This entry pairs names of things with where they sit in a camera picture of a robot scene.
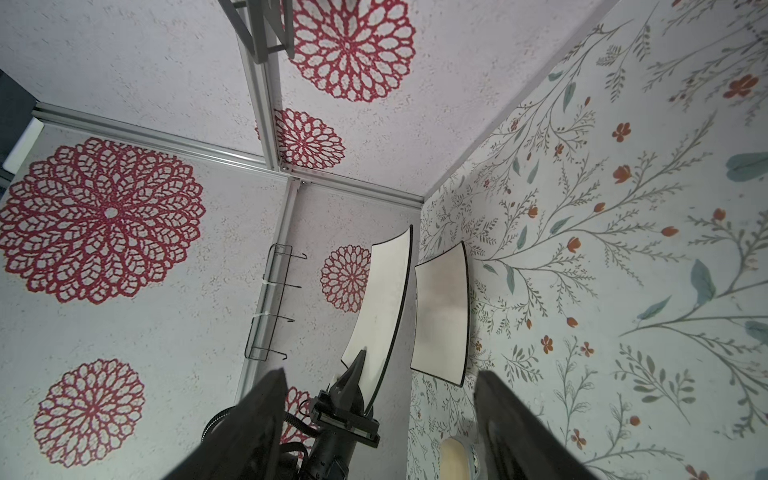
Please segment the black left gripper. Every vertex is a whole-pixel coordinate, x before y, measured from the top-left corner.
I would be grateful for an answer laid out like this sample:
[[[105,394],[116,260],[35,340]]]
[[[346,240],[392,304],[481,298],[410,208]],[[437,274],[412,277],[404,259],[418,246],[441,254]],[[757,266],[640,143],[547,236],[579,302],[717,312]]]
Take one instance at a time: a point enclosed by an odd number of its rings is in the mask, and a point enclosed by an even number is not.
[[[349,479],[357,445],[378,447],[380,424],[371,413],[364,413],[359,386],[365,358],[366,351],[360,350],[332,386],[332,395],[321,390],[310,402],[310,417],[318,433],[302,462],[300,479]]]

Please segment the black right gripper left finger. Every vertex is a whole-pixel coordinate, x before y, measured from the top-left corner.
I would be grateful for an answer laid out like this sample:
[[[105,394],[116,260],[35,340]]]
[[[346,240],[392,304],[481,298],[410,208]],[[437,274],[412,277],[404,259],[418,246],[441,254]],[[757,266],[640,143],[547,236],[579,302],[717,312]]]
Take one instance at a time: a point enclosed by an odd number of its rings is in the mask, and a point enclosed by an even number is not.
[[[285,371],[268,372],[167,479],[275,479],[288,391]]]

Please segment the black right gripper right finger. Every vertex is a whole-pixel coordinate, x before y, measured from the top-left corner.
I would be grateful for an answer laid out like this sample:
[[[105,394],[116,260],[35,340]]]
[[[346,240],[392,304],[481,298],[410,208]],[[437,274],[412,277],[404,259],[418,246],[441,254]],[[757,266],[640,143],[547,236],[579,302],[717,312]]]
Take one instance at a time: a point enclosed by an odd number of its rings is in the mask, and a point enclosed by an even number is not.
[[[478,373],[474,405],[489,479],[593,480],[496,373]]]

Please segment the white square plate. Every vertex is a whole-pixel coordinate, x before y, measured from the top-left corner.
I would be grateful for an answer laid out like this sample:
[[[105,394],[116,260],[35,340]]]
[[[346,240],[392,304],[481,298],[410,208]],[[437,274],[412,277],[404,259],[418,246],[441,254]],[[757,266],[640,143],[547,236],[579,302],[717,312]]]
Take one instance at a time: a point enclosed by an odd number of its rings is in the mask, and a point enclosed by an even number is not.
[[[380,390],[403,316],[411,269],[413,228],[372,246],[363,302],[341,356],[349,367],[358,353],[365,360],[358,386],[364,411],[370,412]]]
[[[415,267],[416,330],[411,369],[461,387],[470,336],[464,242]]]

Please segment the beige glasses case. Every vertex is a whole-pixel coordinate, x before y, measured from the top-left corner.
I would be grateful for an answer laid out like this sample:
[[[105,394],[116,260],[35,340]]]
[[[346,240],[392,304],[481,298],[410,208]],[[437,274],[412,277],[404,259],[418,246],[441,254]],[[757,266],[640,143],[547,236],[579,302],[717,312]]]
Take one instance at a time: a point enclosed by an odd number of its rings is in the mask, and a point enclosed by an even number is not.
[[[464,436],[452,436],[440,444],[439,479],[473,480],[476,478],[472,443]]]

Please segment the grey wall shelf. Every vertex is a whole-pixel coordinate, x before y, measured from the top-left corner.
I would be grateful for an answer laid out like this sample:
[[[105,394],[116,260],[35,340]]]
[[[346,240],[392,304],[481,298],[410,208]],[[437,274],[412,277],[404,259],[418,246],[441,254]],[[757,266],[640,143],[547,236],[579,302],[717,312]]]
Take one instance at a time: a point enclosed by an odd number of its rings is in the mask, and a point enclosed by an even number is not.
[[[295,57],[294,8],[291,0],[219,0],[219,6],[255,64],[285,52]]]

